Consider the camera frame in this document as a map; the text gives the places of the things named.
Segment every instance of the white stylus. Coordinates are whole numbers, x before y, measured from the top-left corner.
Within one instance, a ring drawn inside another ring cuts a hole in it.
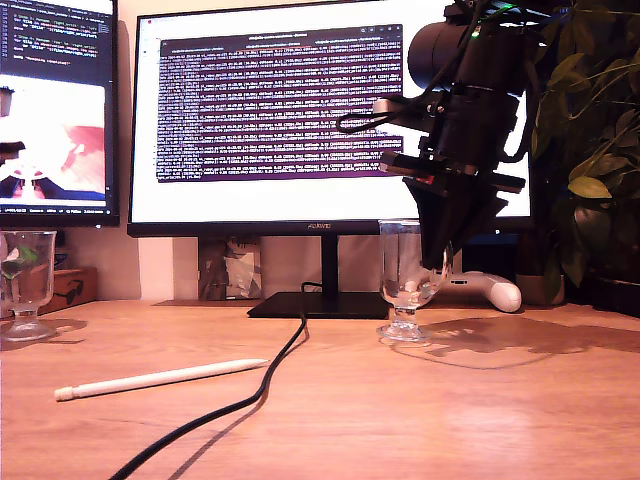
[[[168,370],[166,372],[149,373],[136,377],[120,378],[117,380],[107,380],[106,382],[87,383],[77,387],[63,387],[53,392],[56,401],[64,402],[74,398],[90,397],[105,393],[122,392],[134,388],[152,387],[164,385],[166,383],[181,382],[183,380],[193,380],[195,378],[210,377],[223,373],[238,372],[248,370],[266,364],[268,360],[261,358],[245,358],[242,360],[231,360],[229,362],[213,363],[199,367],[181,368],[179,370]]]

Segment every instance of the monitor stand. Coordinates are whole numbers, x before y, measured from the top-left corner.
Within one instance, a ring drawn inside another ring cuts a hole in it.
[[[338,235],[325,234],[322,242],[322,292],[279,292],[249,310],[252,318],[299,318],[303,307],[307,318],[384,319],[389,304],[380,292],[338,290]]]

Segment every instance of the glass cup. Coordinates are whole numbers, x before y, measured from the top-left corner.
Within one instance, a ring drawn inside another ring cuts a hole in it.
[[[56,333],[38,321],[38,308],[53,297],[55,238],[56,232],[0,232],[0,306],[15,315],[4,340],[38,340]]]
[[[378,333],[391,340],[420,342],[429,333],[416,324],[416,310],[426,305],[444,285],[453,267],[453,252],[447,245],[442,269],[422,266],[420,222],[417,220],[380,220],[382,297],[393,305],[389,325]]]

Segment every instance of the wooden desk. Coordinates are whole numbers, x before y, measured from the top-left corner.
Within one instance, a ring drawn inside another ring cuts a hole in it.
[[[95,302],[45,316],[59,336],[5,344],[2,474],[105,479],[175,427],[257,389],[264,369],[56,403],[53,391],[244,357],[297,320],[244,307]],[[563,306],[428,308],[434,344],[383,321],[312,320],[267,401],[182,437],[131,478],[637,479],[640,320]]]

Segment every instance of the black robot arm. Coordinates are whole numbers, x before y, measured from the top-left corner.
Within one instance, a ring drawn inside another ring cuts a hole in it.
[[[409,47],[409,72],[424,92],[381,99],[365,125],[343,125],[362,115],[338,120],[343,133],[393,123],[428,134],[418,157],[386,152],[380,164],[405,177],[417,203],[427,268],[442,265],[449,242],[459,250],[507,205],[499,191],[524,187],[523,179],[495,170],[500,162],[520,161],[528,150],[540,95],[534,59],[541,40],[530,25],[548,18],[551,3],[456,0],[445,9],[446,21],[423,27]],[[508,156],[504,145],[525,90],[523,138]]]

